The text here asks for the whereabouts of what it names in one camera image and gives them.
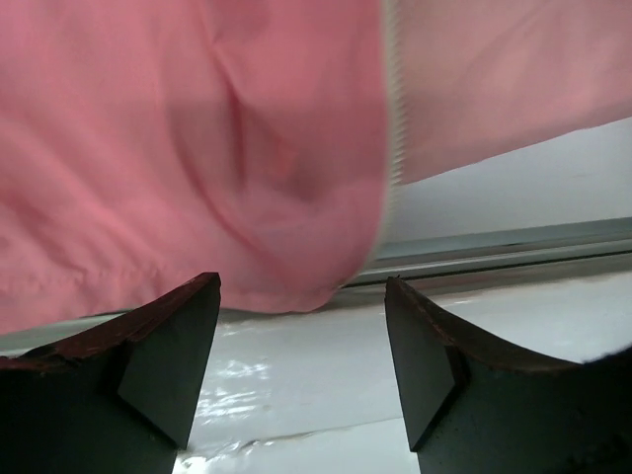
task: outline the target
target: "white zipper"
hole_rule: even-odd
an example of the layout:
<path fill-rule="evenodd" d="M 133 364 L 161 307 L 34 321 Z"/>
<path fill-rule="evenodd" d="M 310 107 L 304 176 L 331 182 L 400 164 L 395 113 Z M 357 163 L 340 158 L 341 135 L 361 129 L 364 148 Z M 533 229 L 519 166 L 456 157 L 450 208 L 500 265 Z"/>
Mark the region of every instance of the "white zipper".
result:
<path fill-rule="evenodd" d="M 402 85 L 401 58 L 401 0 L 380 0 L 382 10 L 383 56 L 386 70 L 386 107 L 387 107 L 387 185 L 382 201 L 382 213 L 379 229 L 371 251 L 366 258 L 362 270 L 355 274 L 355 279 L 373 262 L 390 230 L 392 213 L 398 200 L 399 186 L 402 181 L 402 170 L 405 159 L 407 139 L 407 111 Z"/>

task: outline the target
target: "pink skirt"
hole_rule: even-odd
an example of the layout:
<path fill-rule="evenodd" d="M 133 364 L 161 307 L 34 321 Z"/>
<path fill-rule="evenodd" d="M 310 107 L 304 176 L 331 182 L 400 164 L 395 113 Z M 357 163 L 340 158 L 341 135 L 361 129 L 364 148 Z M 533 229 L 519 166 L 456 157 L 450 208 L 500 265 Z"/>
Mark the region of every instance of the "pink skirt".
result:
<path fill-rule="evenodd" d="M 625 0 L 6 0 L 0 333 L 206 271 L 312 310 L 398 184 L 632 116 L 631 45 Z"/>

